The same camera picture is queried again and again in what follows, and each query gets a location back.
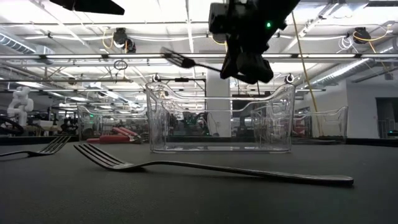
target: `red object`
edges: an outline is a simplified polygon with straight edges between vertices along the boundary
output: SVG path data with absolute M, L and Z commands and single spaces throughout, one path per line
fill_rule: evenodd
M 137 135 L 138 135 L 138 134 L 135 133 L 134 131 L 130 131 L 130 130 L 128 130 L 127 128 L 119 128 L 119 129 L 122 130 L 122 131 L 125 131 L 125 132 L 129 133 L 131 136 L 137 136 Z
M 99 137 L 99 143 L 109 144 L 109 143 L 129 143 L 130 138 L 128 136 L 111 135 L 111 136 L 101 136 Z
M 100 143 L 100 139 L 87 139 L 87 143 Z
M 125 135 L 125 136 L 128 136 L 128 135 L 129 135 L 129 133 L 127 133 L 127 132 L 125 132 L 125 131 L 122 131 L 122 130 L 120 130 L 119 128 L 112 128 L 112 130 L 113 130 L 113 131 L 116 131 L 116 132 L 119 133 L 119 134 Z

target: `fork handle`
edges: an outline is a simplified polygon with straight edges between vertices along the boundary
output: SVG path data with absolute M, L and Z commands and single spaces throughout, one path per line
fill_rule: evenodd
M 143 166 L 148 165 L 171 165 L 181 167 L 191 167 L 197 169 L 213 170 L 219 172 L 228 172 L 232 174 L 251 175 L 256 177 L 266 177 L 274 180 L 284 180 L 289 182 L 298 182 L 303 184 L 323 184 L 323 185 L 353 185 L 354 179 L 345 175 L 306 175 L 306 174 L 290 174 L 286 172 L 273 172 L 251 169 L 239 169 L 232 167 L 210 166 L 203 164 L 194 164 L 189 162 L 177 161 L 154 161 Z
M 0 154 L 0 157 L 11 156 L 11 155 L 15 155 L 15 154 L 22 154 L 22 153 L 30 153 L 30 152 L 29 151 L 8 152 L 8 153 Z

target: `black mat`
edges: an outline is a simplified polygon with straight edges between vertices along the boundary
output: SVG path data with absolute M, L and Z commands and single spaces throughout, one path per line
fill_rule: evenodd
M 3 146 L 2 152 L 40 147 Z M 0 159 L 0 223 L 398 223 L 396 148 L 294 146 L 291 154 L 189 155 L 150 154 L 148 145 L 100 147 L 131 162 L 345 174 L 355 178 L 355 187 L 166 166 L 109 172 L 68 143 L 53 156 Z

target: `white robot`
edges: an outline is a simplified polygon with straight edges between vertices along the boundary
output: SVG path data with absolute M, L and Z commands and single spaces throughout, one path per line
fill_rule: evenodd
M 18 114 L 18 123 L 22 127 L 26 126 L 27 112 L 31 112 L 33 110 L 33 100 L 28 98 L 29 92 L 29 87 L 18 87 L 17 91 L 12 94 L 13 99 L 7 109 L 9 118 Z

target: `white pillar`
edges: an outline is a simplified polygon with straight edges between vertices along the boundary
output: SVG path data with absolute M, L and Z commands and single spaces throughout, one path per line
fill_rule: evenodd
M 206 81 L 207 96 L 230 96 L 229 78 L 221 79 L 220 73 L 212 70 L 207 71 Z M 230 110 L 229 100 L 207 100 L 208 110 Z M 210 134 L 218 133 L 220 137 L 231 137 L 231 113 L 224 111 L 209 112 L 208 125 Z

